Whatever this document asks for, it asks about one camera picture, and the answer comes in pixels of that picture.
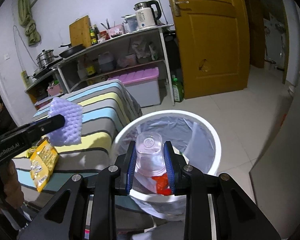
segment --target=yellow snack bag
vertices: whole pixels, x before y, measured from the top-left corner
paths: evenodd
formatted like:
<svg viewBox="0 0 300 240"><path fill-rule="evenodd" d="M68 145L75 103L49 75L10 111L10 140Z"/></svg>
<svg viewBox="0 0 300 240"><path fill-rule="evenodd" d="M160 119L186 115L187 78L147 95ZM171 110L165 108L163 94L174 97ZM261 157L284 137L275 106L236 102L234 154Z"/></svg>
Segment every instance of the yellow snack bag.
<svg viewBox="0 0 300 240"><path fill-rule="evenodd" d="M30 176L38 192L41 192L47 185L58 158L58 152L48 140L44 140L30 157Z"/></svg>
<svg viewBox="0 0 300 240"><path fill-rule="evenodd" d="M27 150L27 158L30 159L30 157L32 156L32 154L35 152L36 150L36 146L35 147L31 147Z"/></svg>

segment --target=white kettle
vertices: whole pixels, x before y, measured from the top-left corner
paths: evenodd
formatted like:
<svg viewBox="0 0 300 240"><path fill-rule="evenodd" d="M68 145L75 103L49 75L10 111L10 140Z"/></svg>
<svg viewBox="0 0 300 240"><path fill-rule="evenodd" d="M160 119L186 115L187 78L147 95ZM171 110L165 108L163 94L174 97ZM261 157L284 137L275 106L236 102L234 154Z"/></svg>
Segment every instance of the white kettle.
<svg viewBox="0 0 300 240"><path fill-rule="evenodd" d="M157 8L157 17L155 17L154 15L154 10L151 7L152 4L154 4ZM157 25L157 20L159 20L161 17L161 9L159 3L156 0L137 3L135 4L134 9L136 11L139 29Z"/></svg>

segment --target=hanging scarf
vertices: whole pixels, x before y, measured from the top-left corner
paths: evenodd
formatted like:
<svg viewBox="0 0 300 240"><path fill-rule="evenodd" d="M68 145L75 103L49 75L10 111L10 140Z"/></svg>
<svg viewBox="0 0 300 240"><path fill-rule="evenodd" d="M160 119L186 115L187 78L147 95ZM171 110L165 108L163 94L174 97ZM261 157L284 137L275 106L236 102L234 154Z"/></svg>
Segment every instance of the hanging scarf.
<svg viewBox="0 0 300 240"><path fill-rule="evenodd" d="M36 30L35 21L32 19L32 12L29 0L18 0L19 23L25 28L28 38L28 45L33 45L41 41L41 36Z"/></svg>

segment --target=striped mattress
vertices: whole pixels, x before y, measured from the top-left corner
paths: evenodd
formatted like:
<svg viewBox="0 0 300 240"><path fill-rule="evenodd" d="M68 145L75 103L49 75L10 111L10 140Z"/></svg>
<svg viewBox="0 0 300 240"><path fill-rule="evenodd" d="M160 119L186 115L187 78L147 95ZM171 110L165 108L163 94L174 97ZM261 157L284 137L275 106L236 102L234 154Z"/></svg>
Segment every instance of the striped mattress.
<svg viewBox="0 0 300 240"><path fill-rule="evenodd" d="M82 142L79 145L56 147L59 160L41 193L37 192L30 177L30 160L26 158L26 152L13 159L25 201L38 208L43 207L73 174L80 173L86 177L109 166L109 152L115 136L142 115L140 106L119 80L98 83L62 98L83 106ZM39 109L34 121L46 118L49 106ZM116 202L120 204L125 199L118 197ZM131 205L133 209L136 207L132 201L122 205L126 208Z"/></svg>

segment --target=frying pan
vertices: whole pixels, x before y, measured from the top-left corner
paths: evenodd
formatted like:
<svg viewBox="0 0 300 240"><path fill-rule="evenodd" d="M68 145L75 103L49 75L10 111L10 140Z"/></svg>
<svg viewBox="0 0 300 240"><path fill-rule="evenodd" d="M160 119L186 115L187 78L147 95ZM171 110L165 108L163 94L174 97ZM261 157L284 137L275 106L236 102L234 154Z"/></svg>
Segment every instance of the frying pan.
<svg viewBox="0 0 300 240"><path fill-rule="evenodd" d="M61 45L60 48L62 47L69 47L68 49L59 54L59 56L62 58L70 57L71 55L76 54L77 52L86 48L85 46L83 46L83 44L72 47L71 43L67 45Z"/></svg>

